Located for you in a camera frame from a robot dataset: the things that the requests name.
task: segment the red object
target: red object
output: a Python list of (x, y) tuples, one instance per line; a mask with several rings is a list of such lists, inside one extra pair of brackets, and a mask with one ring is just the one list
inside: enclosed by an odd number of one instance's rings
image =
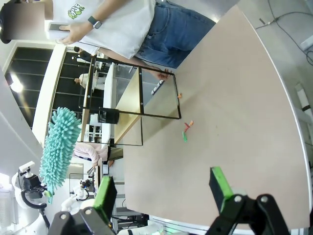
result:
[(186, 133), (186, 131), (190, 128), (190, 126), (185, 122), (186, 128), (184, 130), (184, 132)]

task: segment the denim shorts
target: denim shorts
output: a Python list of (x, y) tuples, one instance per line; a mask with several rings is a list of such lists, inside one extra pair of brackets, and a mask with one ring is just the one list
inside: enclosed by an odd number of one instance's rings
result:
[(150, 30), (136, 57), (177, 68), (214, 25), (196, 11), (168, 1), (157, 2)]

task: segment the hand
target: hand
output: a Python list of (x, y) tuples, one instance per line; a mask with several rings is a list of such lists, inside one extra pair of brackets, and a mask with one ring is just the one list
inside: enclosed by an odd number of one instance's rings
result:
[[(155, 66), (150, 66), (150, 68), (162, 71), (160, 68), (155, 67)], [(161, 72), (157, 72), (157, 71), (152, 71), (152, 70), (149, 70), (149, 73), (151, 73), (157, 79), (164, 80), (164, 81), (166, 81), (168, 79), (168, 77), (170, 76), (169, 74), (161, 73)]]
[(69, 35), (60, 40), (60, 42), (64, 45), (70, 45), (79, 40), (82, 40), (90, 31), (92, 31), (93, 26), (89, 22), (84, 23), (73, 23), (70, 25), (62, 25), (60, 26), (60, 30), (69, 31)]

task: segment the desk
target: desk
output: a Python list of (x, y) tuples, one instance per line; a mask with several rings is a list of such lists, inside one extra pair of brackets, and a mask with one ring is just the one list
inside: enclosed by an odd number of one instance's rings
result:
[[(238, 7), (204, 37), (176, 77), (182, 120), (142, 117), (145, 144), (124, 147), (127, 208), (210, 226), (218, 216), (210, 167), (221, 166), (230, 185), (251, 198), (272, 194), (289, 229), (308, 227), (312, 188), (299, 123), (271, 58)], [(154, 98), (150, 102), (172, 111), (161, 96)], [(185, 143), (183, 123), (190, 120)], [(124, 139), (138, 135), (136, 123)]]

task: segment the black frame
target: black frame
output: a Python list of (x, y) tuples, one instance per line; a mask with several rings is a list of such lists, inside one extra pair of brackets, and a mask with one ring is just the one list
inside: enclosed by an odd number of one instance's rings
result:
[[(176, 83), (175, 74), (173, 74), (172, 72), (162, 71), (162, 73), (164, 73), (164, 74), (168, 74), (168, 75), (173, 76), (174, 88), (176, 90), (176, 95), (177, 95), (178, 117), (169, 117), (169, 116), (162, 116), (162, 115), (146, 114), (146, 113), (144, 113), (144, 106), (143, 106), (142, 69), (150, 70), (150, 71), (156, 71), (156, 72), (160, 72), (160, 70), (156, 70), (156, 69), (152, 69), (152, 68), (148, 68), (148, 67), (144, 67), (144, 66), (133, 65), (133, 64), (129, 64), (129, 63), (124, 63), (124, 62), (111, 60), (111, 59), (97, 58), (96, 56), (93, 56), (91, 58), (91, 62), (90, 62), (90, 67), (89, 67), (89, 72), (88, 72), (88, 75), (89, 75), (88, 76), (88, 80), (89, 81), (88, 81), (88, 86), (86, 87), (86, 89), (87, 89), (86, 106), (84, 106), (84, 104), (81, 106), (81, 97), (82, 96), (85, 97), (85, 96), (83, 95), (83, 87), (81, 87), (81, 89), (80, 89), (80, 96), (79, 96), (79, 100), (78, 100), (78, 107), (80, 109), (82, 109), (82, 110), (83, 109), (88, 109), (90, 111), (96, 111), (96, 112), (99, 112), (101, 110), (107, 110), (107, 108), (103, 108), (103, 107), (98, 107), (98, 108), (91, 107), (93, 72), (94, 72), (94, 69), (95, 69), (96, 62), (103, 62), (104, 64), (115, 63), (115, 65), (127, 65), (127, 66), (131, 66), (131, 67), (134, 67), (134, 68), (138, 69), (138, 72), (139, 72), (140, 113), (134, 113), (134, 112), (117, 110), (119, 113), (122, 113), (122, 114), (133, 114), (133, 115), (139, 115), (139, 116), (148, 116), (148, 117), (154, 117), (154, 118), (166, 118), (166, 119), (175, 119), (175, 120), (181, 119), (180, 104), (179, 104), (179, 98), (178, 98), (179, 94), (178, 94), (178, 90), (177, 90), (177, 83)], [(138, 144), (121, 144), (121, 143), (117, 143), (116, 145), (143, 146), (142, 117), (140, 118), (140, 126), (141, 126), (141, 145), (138, 145)]]

